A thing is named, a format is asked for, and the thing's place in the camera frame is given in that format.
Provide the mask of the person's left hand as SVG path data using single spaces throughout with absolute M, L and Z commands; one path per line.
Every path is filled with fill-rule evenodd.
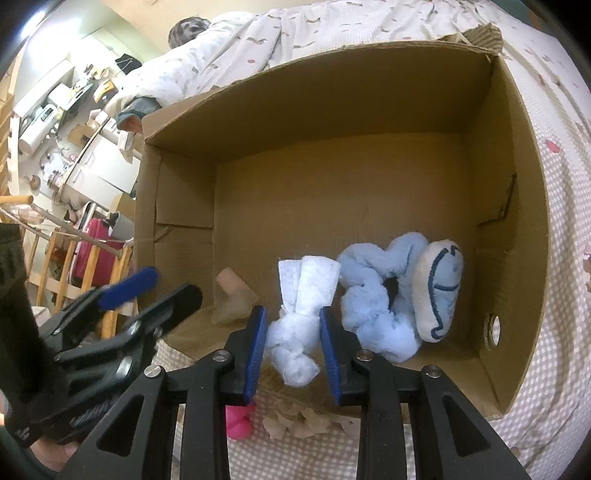
M 30 447 L 21 447 L 4 426 L 8 401 L 1 394 L 1 478 L 54 479 L 74 455 L 79 442 L 59 445 L 40 438 Z

